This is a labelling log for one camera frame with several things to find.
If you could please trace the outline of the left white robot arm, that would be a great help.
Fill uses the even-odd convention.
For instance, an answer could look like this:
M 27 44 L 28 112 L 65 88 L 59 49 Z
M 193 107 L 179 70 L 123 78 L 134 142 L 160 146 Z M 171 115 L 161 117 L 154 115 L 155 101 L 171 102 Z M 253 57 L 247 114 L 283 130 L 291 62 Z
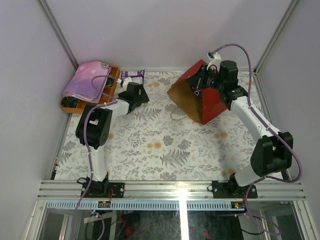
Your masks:
M 124 91 L 109 103 L 87 104 L 81 114 L 75 135 L 88 150 L 88 181 L 95 182 L 92 191 L 98 197 L 105 197 L 110 186 L 104 162 L 104 145 L 108 139 L 112 120 L 131 113 L 150 101 L 142 84 L 129 82 Z

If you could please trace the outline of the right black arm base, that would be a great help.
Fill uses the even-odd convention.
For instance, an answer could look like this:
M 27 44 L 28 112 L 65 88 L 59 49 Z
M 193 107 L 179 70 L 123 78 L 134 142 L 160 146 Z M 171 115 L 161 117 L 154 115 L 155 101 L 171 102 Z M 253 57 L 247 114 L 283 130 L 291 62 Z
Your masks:
M 211 184 L 206 188 L 208 192 L 213 194 L 214 199 L 257 199 L 258 192 L 256 186 L 253 185 L 250 190 L 251 182 L 240 186 L 236 181 L 236 174 L 229 176 L 228 181 L 212 180 Z

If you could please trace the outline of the blue snack packet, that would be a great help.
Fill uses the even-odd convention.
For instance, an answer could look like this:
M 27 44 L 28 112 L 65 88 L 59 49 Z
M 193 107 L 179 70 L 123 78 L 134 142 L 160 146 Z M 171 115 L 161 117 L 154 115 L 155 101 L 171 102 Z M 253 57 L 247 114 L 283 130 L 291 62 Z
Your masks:
M 203 98 L 203 94 L 202 94 L 202 91 L 201 91 L 201 90 L 196 89 L 196 88 L 194 88 L 194 87 L 191 87 L 190 89 L 191 89 L 191 91 L 192 91 L 198 98 L 200 98 L 200 99 Z

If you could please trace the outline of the purple snack packet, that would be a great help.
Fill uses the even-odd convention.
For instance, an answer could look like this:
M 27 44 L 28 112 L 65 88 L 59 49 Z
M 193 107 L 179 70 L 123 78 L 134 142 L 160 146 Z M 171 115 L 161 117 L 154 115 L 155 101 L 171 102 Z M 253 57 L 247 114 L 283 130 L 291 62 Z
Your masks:
M 130 77 L 133 82 L 138 84 L 143 84 L 145 79 L 145 70 L 136 70 L 136 71 L 122 71 L 121 79 Z

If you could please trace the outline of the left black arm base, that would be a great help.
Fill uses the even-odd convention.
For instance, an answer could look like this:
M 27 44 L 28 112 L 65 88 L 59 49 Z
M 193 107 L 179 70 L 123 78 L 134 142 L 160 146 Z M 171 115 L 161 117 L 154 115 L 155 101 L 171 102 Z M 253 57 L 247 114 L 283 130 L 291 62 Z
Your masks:
M 85 198 L 123 198 L 125 193 L 124 182 L 109 182 L 108 175 L 103 181 L 92 180 Z

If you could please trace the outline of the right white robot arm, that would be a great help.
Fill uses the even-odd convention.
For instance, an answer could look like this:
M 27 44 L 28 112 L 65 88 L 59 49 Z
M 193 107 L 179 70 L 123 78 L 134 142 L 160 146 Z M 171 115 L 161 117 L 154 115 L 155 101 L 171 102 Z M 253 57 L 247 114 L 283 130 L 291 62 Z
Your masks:
M 248 92 L 239 85 L 236 62 L 224 60 L 219 66 L 203 64 L 186 82 L 195 90 L 218 91 L 221 102 L 242 121 L 256 143 L 249 165 L 229 178 L 227 189 L 231 196 L 240 197 L 246 186 L 292 166 L 293 136 L 274 127 L 249 102 Z

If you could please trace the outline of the red paper bag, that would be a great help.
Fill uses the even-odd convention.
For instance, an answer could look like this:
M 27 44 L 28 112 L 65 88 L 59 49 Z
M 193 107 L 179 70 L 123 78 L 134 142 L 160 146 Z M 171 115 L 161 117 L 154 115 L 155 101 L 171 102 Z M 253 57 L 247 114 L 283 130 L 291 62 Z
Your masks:
M 217 90 L 206 88 L 195 93 L 195 90 L 187 83 L 187 78 L 195 75 L 206 62 L 202 59 L 191 66 L 167 91 L 169 98 L 187 114 L 190 119 L 200 124 L 207 124 L 227 107 L 221 102 Z

